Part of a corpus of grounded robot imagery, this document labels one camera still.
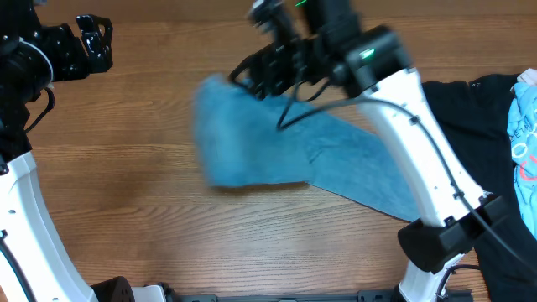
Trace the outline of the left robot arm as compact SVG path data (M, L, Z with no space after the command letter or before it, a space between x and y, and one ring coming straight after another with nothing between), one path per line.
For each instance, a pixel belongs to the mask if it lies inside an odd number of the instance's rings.
M76 271L45 206L29 132L28 103L48 97L52 85L112 67L109 19L79 15L70 26L44 26L35 1L1 3L1 287L10 301L95 301Z

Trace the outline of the light blue denim jeans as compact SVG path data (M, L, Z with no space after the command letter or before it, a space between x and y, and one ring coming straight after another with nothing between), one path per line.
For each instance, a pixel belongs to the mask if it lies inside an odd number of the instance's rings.
M307 183L404 221L418 219L409 186L379 137L329 113L279 131L287 101L260 101L221 75L200 83L194 140L209 185Z

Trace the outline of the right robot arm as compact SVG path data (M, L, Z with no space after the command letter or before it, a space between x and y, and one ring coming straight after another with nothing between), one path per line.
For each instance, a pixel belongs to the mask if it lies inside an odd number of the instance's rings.
M446 287L476 240L506 216L506 202L465 170L436 121L399 36L379 25L363 30L347 1L302 1L310 30L302 37L284 4L257 0L249 18L272 44L248 56L230 79L247 73L258 98L298 91L309 82L339 86L375 127L409 184L419 218L398 233L409 264L392 290L363 291L361 301L469 301Z

